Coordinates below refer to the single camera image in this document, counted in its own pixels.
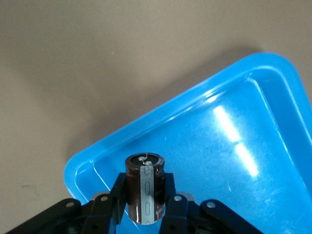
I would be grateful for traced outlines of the dark brown electrolytic capacitor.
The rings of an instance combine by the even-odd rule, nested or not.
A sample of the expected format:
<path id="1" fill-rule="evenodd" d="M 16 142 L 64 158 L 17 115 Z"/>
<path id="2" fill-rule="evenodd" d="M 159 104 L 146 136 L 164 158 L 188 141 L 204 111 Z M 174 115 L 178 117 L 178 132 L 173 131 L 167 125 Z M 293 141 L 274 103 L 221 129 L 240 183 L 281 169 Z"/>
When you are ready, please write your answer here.
<path id="1" fill-rule="evenodd" d="M 138 153 L 125 161 L 127 204 L 130 219 L 152 225 L 165 213 L 165 160 L 154 153 Z"/>

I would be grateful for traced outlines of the blue plastic tray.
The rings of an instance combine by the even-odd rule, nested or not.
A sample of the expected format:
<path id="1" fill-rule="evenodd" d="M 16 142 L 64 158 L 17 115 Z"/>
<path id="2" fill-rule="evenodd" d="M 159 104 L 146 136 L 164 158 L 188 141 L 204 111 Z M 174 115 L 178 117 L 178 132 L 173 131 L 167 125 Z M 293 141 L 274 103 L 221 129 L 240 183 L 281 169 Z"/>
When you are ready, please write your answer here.
<path id="1" fill-rule="evenodd" d="M 282 56 L 247 56 L 77 153 L 66 188 L 85 204 L 144 152 L 197 203 L 220 200 L 265 234 L 312 234 L 312 107 Z"/>

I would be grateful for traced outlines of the brown table cover sheet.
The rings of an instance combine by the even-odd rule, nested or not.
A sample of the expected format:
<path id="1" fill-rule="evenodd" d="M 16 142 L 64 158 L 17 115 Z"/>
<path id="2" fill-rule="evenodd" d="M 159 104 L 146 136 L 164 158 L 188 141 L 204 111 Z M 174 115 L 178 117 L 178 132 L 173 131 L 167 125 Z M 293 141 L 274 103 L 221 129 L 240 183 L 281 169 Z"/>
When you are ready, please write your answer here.
<path id="1" fill-rule="evenodd" d="M 0 0 L 0 234 L 69 197 L 72 155 L 261 51 L 312 101 L 312 0 Z"/>

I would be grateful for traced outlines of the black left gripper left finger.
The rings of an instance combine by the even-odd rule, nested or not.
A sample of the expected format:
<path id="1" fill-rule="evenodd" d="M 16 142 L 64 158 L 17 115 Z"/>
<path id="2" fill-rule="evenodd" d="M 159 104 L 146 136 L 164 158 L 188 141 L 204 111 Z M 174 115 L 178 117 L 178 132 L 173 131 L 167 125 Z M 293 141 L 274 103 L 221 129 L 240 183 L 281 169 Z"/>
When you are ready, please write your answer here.
<path id="1" fill-rule="evenodd" d="M 88 203 L 67 198 L 23 222 L 7 234 L 116 234 L 126 205 L 126 174 L 120 173 L 110 192 Z"/>

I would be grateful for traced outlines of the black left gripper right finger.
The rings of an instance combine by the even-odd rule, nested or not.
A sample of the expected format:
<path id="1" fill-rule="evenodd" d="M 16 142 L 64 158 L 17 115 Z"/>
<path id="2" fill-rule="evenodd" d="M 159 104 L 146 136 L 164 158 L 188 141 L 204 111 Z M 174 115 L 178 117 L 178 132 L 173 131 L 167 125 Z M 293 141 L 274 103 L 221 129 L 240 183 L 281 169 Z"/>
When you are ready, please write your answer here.
<path id="1" fill-rule="evenodd" d="M 178 193 L 172 173 L 164 176 L 164 191 L 165 215 L 159 234 L 262 234 L 219 200 L 208 199 L 198 205 Z"/>

